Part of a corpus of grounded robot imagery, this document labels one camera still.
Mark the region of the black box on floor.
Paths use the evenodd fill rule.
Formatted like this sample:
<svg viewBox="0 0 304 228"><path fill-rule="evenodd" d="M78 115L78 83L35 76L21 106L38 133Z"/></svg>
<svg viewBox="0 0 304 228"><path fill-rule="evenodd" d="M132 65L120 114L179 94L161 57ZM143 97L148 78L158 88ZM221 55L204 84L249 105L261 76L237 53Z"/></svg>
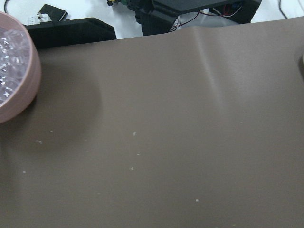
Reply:
<svg viewBox="0 0 304 228"><path fill-rule="evenodd" d="M36 49L116 40L115 30L96 18L68 19L66 10L44 4L25 26Z"/></svg>

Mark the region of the pink bowl with ice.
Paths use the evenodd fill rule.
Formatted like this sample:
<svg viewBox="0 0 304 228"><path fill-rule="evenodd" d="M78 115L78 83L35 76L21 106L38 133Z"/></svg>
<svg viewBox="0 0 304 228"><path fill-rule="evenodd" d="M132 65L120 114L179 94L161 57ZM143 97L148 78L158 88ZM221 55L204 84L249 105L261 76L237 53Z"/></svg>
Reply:
<svg viewBox="0 0 304 228"><path fill-rule="evenodd" d="M0 122L23 112L36 97L41 63L29 32L13 16L0 13Z"/></svg>

